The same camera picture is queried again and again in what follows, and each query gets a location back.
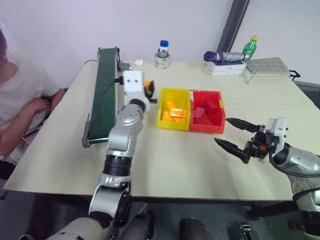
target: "label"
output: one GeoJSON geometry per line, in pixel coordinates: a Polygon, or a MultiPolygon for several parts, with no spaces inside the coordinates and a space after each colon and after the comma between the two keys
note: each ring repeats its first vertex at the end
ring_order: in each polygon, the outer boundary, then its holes
{"type": "Polygon", "coordinates": [[[194,91],[190,91],[190,100],[194,102],[194,91]]]}
{"type": "Polygon", "coordinates": [[[224,108],[224,107],[225,107],[225,103],[224,103],[224,101],[219,100],[219,105],[220,105],[220,108],[224,108]]]}

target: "purple object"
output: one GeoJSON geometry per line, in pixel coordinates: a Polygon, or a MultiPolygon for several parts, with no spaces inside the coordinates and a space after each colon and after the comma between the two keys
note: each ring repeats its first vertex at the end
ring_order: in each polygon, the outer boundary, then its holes
{"type": "Polygon", "coordinates": [[[238,52],[207,51],[203,59],[206,62],[235,62],[249,59],[249,55],[238,52]]]}

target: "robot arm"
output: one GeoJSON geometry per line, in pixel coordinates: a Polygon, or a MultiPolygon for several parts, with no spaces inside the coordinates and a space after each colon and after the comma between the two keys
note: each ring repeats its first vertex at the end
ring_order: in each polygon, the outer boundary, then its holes
{"type": "Polygon", "coordinates": [[[131,209],[130,168],[137,137],[143,129],[143,116],[150,101],[145,96],[143,74],[123,73],[125,106],[109,133],[104,168],[98,177],[88,217],[77,218],[49,240],[112,239],[127,222],[131,209]]]}
{"type": "Polygon", "coordinates": [[[226,119],[241,130],[255,133],[244,150],[226,140],[215,138],[219,146],[247,164],[251,157],[269,162],[285,173],[291,183],[293,200],[302,211],[305,237],[320,239],[320,156],[285,143],[288,123],[284,117],[270,119],[266,126],[237,118],[226,119]]]}

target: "phone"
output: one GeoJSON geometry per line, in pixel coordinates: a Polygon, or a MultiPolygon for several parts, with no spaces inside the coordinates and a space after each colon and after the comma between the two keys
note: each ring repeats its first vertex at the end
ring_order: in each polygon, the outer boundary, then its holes
{"type": "Polygon", "coordinates": [[[24,134],[21,138],[25,141],[25,143],[30,145],[32,143],[32,141],[34,140],[34,138],[36,137],[39,130],[40,130],[39,127],[32,129],[32,130],[28,131],[26,134],[24,134]]]}

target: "white table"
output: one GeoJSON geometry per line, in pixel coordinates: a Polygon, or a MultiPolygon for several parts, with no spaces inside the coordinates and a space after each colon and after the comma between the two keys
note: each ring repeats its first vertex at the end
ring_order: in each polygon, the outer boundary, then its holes
{"type": "MultiPolygon", "coordinates": [[[[254,124],[287,117],[292,146],[320,154],[320,111],[287,77],[209,76],[200,63],[174,62],[160,70],[147,63],[134,67],[160,89],[221,91],[227,117],[254,124]]],[[[91,195],[103,169],[107,145],[83,148],[81,137],[94,91],[97,63],[88,62],[75,78],[5,188],[36,193],[91,195]]],[[[131,194],[139,197],[241,201],[291,200],[287,177],[252,158],[243,164],[214,142],[226,139],[243,148],[253,134],[225,124],[224,134],[156,128],[157,106],[145,114],[131,174],[131,194]]]]}

